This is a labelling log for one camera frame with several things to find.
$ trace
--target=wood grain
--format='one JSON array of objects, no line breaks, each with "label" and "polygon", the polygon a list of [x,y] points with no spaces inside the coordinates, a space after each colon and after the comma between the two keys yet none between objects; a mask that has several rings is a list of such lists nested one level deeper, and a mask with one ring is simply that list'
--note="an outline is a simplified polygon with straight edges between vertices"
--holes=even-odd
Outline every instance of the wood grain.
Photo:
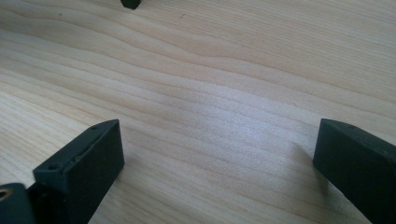
[{"label": "wood grain", "polygon": [[321,118],[396,144],[396,2],[0,1],[0,184],[120,119],[90,223],[369,223],[312,167]]}]

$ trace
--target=light wood tabletop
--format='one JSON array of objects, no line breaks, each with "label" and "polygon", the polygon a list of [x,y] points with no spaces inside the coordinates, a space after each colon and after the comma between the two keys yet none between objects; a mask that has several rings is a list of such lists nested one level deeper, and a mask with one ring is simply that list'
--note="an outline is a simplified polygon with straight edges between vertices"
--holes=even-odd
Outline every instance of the light wood tabletop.
[{"label": "light wood tabletop", "polygon": [[90,223],[370,223],[313,168],[321,118],[396,144],[394,0],[0,1],[0,184],[119,119]]}]

